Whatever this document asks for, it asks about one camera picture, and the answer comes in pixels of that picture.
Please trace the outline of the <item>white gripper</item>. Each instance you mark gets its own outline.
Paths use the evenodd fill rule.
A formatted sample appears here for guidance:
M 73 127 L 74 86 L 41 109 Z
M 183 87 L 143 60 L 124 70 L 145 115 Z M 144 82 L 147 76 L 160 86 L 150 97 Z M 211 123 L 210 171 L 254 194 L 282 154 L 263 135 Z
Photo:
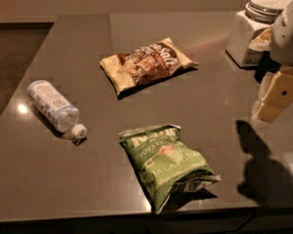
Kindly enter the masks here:
M 256 38 L 249 48 L 253 51 L 270 51 L 271 59 L 293 66 L 293 0 L 274 21 Z M 293 75 L 276 72 L 263 79 L 264 87 L 259 91 L 254 108 L 255 119 L 272 123 L 293 102 Z

